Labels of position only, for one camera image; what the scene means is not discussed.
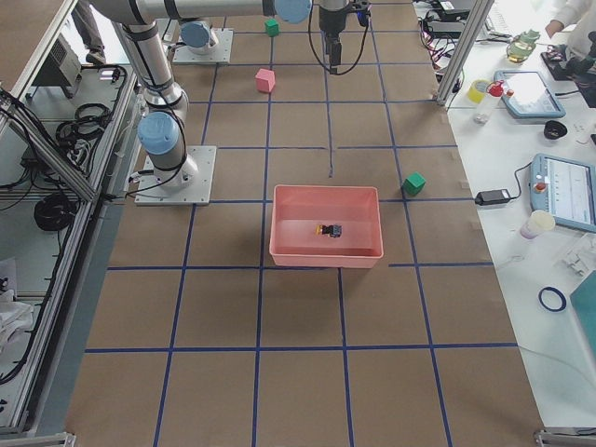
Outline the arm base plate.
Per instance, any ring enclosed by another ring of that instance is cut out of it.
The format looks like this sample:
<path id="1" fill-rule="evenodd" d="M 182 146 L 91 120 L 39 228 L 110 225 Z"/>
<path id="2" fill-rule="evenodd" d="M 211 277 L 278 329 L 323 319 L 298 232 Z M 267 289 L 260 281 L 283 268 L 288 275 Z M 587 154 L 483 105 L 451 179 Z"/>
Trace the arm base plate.
<path id="1" fill-rule="evenodd" d="M 175 172 L 154 169 L 149 156 L 145 157 L 144 169 L 154 172 L 142 176 L 139 182 L 140 193 L 134 202 L 139 206 L 180 206 L 210 203 L 211 187 L 215 167 L 217 147 L 212 145 L 191 145 L 187 147 L 187 158 L 181 170 L 169 182 L 162 185 Z"/>
<path id="2" fill-rule="evenodd" d="M 186 23 L 172 61 L 176 64 L 228 64 L 233 37 L 234 30 L 230 28 L 208 29 Z"/>

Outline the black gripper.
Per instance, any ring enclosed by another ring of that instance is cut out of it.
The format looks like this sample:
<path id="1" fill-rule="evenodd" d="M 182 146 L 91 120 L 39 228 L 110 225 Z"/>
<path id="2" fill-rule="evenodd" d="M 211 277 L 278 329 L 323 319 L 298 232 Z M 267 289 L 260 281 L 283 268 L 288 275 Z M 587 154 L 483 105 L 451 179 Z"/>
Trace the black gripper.
<path id="1" fill-rule="evenodd" d="M 371 3 L 365 0 L 320 0 L 318 26 L 325 33 L 325 55 L 328 64 L 336 68 L 342 63 L 342 44 L 339 34 L 345 29 L 347 16 L 355 14 L 359 25 L 367 28 Z"/>

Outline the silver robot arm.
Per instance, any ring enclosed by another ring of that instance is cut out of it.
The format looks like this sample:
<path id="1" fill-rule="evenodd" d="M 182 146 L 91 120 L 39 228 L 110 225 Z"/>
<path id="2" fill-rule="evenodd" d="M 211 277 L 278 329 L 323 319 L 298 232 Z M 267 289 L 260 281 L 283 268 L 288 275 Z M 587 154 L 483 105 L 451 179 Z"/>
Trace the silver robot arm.
<path id="1" fill-rule="evenodd" d="M 312 20 L 311 1 L 94 1 L 92 5 L 115 27 L 118 39 L 132 68 L 145 88 L 144 98 L 152 112 L 168 111 L 182 123 L 188 110 L 184 90 L 174 80 L 171 66 L 158 36 L 156 21 L 198 21 L 211 17 L 279 17 L 297 24 Z M 370 3 L 367 1 L 319 1 L 318 26 L 324 33 L 324 51 L 329 63 L 320 65 L 330 75 L 340 75 L 342 45 L 340 34 L 346 18 L 354 15 L 369 29 Z"/>

